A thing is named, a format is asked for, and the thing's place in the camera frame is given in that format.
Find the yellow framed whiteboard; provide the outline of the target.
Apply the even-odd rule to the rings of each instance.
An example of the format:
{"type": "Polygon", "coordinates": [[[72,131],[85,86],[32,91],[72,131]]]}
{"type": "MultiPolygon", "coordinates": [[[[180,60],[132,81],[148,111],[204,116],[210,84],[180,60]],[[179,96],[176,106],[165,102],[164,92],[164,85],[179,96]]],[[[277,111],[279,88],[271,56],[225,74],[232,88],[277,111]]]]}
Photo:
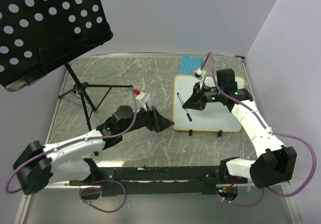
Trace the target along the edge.
{"type": "Polygon", "coordinates": [[[203,111],[187,110],[192,118],[189,121],[186,111],[183,110],[177,94],[183,101],[187,100],[193,86],[198,80],[191,75],[177,75],[174,78],[173,122],[177,131],[238,133],[242,130],[239,121],[229,112],[226,106],[219,102],[208,103],[203,111]]]}

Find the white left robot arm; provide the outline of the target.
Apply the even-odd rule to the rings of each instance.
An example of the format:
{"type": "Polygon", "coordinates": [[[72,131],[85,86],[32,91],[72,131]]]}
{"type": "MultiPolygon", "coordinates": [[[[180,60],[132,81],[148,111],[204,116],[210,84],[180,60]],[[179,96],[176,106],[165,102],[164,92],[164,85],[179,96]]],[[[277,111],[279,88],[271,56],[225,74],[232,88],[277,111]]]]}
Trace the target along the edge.
{"type": "Polygon", "coordinates": [[[59,143],[28,144],[13,169],[26,195],[62,181],[77,180],[92,185],[102,179],[97,164],[91,158],[78,162],[73,159],[111,148],[122,141],[125,133],[141,128],[159,133],[173,125],[174,122],[163,117],[154,106],[134,112],[130,106],[122,105],[103,124],[86,134],[59,143]]]}

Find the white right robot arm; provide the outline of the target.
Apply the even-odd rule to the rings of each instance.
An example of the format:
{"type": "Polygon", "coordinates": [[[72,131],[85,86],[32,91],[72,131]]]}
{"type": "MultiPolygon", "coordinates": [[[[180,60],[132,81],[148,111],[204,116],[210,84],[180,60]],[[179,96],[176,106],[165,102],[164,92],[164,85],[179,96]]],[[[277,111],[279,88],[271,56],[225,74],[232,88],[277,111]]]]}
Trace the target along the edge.
{"type": "Polygon", "coordinates": [[[221,161],[219,177],[225,183],[236,177],[250,179],[260,189],[289,181],[292,178],[297,153],[293,147],[286,147],[261,115],[250,92],[239,88],[233,69],[216,72],[216,84],[205,85],[206,72],[198,68],[193,77],[199,82],[194,84],[192,95],[184,102],[184,109],[203,111],[208,103],[220,102],[239,121],[248,135],[255,152],[256,160],[228,158],[221,161]]]}

